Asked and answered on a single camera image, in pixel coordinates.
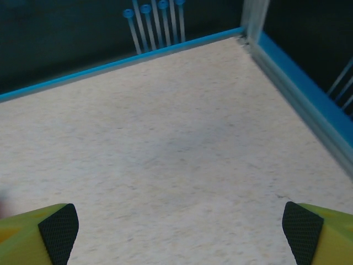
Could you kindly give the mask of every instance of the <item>blue wall edge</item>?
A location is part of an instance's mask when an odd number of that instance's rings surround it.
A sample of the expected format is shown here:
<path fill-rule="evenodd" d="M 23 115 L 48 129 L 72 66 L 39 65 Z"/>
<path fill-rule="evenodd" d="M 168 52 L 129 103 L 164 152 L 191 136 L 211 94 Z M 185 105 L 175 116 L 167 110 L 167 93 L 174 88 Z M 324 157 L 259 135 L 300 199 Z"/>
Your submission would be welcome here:
<path fill-rule="evenodd" d="M 156 55 L 161 55 L 161 54 L 166 54 L 168 52 L 171 52 L 173 50 L 179 50 L 179 49 L 183 49 L 183 48 L 187 48 L 189 46 L 193 46 L 193 45 L 199 45 L 208 41 L 214 41 L 220 38 L 225 38 L 225 37 L 231 37 L 237 34 L 240 34 L 243 32 L 243 28 L 239 27 L 239 28 L 235 28 L 235 29 L 231 29 L 231 30 L 226 30 L 220 33 L 215 33 L 209 36 L 205 36 L 205 37 L 201 37 L 198 39 L 194 39 L 194 40 L 189 40 L 186 41 L 184 43 L 179 43 L 179 44 L 175 44 L 169 47 L 165 47 L 159 50 L 155 50 L 155 51 L 150 51 L 144 54 L 140 54 L 140 55 L 136 55 L 133 57 L 129 57 L 126 59 L 122 59 L 119 61 L 115 61 L 115 62 L 111 62 L 111 63 L 107 63 L 105 65 L 101 65 L 101 66 L 97 66 L 91 69 L 87 69 L 81 72 L 77 72 L 77 73 L 73 73 L 71 75 L 67 75 L 67 76 L 63 76 L 63 77 L 59 77 L 59 78 L 55 78 L 43 83 L 39 83 L 39 84 L 35 84 L 29 87 L 25 87 L 25 88 L 21 88 L 15 91 L 11 91 L 5 94 L 1 94 L 0 95 L 0 101 L 3 100 L 7 100 L 7 99 L 11 99 L 11 98 L 17 98 L 17 97 L 21 97 L 25 94 L 28 93 L 35 93 L 37 90 L 40 90 L 42 88 L 45 88 L 47 86 L 51 86 L 51 85 L 59 85 L 60 83 L 64 82 L 64 81 L 69 81 L 71 79 L 77 78 L 77 77 L 84 77 L 85 75 L 89 75 L 92 74 L 94 72 L 98 72 L 98 71 L 102 71 L 102 70 L 106 70 L 112 67 L 116 67 L 116 66 L 120 66 L 126 63 L 132 63 L 141 59 L 146 59 L 148 57 L 151 56 L 156 56 Z"/>
<path fill-rule="evenodd" d="M 351 119 L 264 32 L 260 35 L 259 46 L 353 148 L 353 122 Z"/>

